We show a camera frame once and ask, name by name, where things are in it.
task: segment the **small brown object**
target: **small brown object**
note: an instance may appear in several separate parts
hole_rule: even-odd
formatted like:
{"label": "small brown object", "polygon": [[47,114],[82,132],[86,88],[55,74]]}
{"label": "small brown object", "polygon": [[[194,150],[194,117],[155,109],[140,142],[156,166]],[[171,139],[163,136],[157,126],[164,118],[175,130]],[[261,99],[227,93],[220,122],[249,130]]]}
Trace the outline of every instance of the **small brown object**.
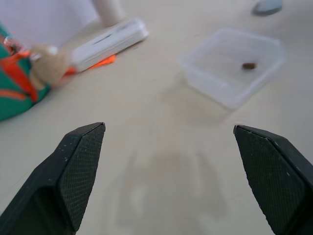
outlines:
{"label": "small brown object", "polygon": [[243,63],[243,70],[253,70],[256,68],[256,63]]}

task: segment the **textured gripper pad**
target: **textured gripper pad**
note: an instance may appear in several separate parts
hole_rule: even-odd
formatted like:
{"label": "textured gripper pad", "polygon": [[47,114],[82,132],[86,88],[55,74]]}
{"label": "textured gripper pad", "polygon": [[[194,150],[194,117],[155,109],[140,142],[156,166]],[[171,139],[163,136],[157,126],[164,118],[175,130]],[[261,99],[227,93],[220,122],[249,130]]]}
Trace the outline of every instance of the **textured gripper pad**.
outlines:
{"label": "textured gripper pad", "polygon": [[303,211],[308,186],[266,138],[238,128],[236,140],[252,192],[276,235],[286,235]]}
{"label": "textured gripper pad", "polygon": [[58,183],[74,231],[80,227],[92,191],[103,135],[99,126],[81,138]]}

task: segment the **beige tabletop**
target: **beige tabletop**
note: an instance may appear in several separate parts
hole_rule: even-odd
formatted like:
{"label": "beige tabletop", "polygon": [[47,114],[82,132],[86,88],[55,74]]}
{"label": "beige tabletop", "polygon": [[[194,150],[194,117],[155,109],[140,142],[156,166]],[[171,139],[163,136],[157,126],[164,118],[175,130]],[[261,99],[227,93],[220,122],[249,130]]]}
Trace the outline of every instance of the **beige tabletop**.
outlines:
{"label": "beige tabletop", "polygon": [[[233,136],[234,124],[289,139],[313,163],[313,4],[250,15],[250,0],[124,1],[150,35],[106,67],[53,90],[0,123],[0,213],[67,132],[107,126],[78,235],[271,235]],[[189,88],[178,59],[221,27],[279,38],[287,62],[246,104],[228,111]],[[102,31],[91,25],[72,49]]]}

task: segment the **beige plush toy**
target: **beige plush toy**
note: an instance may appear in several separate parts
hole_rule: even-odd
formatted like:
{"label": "beige plush toy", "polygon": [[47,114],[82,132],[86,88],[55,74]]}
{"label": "beige plush toy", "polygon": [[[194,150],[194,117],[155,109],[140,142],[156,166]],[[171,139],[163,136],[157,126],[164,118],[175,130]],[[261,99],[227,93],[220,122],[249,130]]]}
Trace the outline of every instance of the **beige plush toy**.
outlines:
{"label": "beige plush toy", "polygon": [[30,60],[30,81],[37,90],[44,89],[47,84],[58,83],[70,65],[66,52],[46,45],[33,46]]}

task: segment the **transparent plastic box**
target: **transparent plastic box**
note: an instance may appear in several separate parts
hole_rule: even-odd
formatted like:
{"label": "transparent plastic box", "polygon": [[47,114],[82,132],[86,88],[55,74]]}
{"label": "transparent plastic box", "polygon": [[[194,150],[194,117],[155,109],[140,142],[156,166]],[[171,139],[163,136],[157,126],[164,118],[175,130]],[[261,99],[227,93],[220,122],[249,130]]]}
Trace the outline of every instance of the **transparent plastic box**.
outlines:
{"label": "transparent plastic box", "polygon": [[[279,40],[223,28],[179,64],[190,86],[235,109],[268,82],[284,60]],[[256,63],[257,67],[243,70],[243,63]]]}

